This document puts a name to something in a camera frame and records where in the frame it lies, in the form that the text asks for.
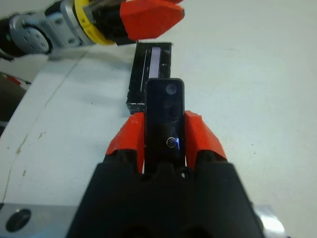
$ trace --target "screw hole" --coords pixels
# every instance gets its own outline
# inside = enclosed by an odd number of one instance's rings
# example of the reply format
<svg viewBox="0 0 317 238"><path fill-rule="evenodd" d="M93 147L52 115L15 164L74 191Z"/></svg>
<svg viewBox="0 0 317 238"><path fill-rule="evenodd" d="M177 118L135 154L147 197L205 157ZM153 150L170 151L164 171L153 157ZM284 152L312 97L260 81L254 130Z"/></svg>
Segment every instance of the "screw hole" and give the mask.
<svg viewBox="0 0 317 238"><path fill-rule="evenodd" d="M179 171L179 176L183 180L189 180L192 177L192 172L188 168L183 168Z"/></svg>
<svg viewBox="0 0 317 238"><path fill-rule="evenodd" d="M5 228L8 232L17 232L29 222L30 218L31 211L29 209L19 210L9 218Z"/></svg>

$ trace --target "white table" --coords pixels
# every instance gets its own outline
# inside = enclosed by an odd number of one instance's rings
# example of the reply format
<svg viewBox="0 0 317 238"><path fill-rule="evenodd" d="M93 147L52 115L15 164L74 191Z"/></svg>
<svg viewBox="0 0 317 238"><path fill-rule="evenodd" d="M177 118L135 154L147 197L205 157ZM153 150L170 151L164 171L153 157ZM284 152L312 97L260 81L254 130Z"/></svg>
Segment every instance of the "white table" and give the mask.
<svg viewBox="0 0 317 238"><path fill-rule="evenodd" d="M174 43L185 108L203 115L255 204L270 204L293 238L316 236L316 3L182 5L184 20L158 41ZM80 203L129 116L134 49L94 46L47 62L0 139L0 199Z"/></svg>

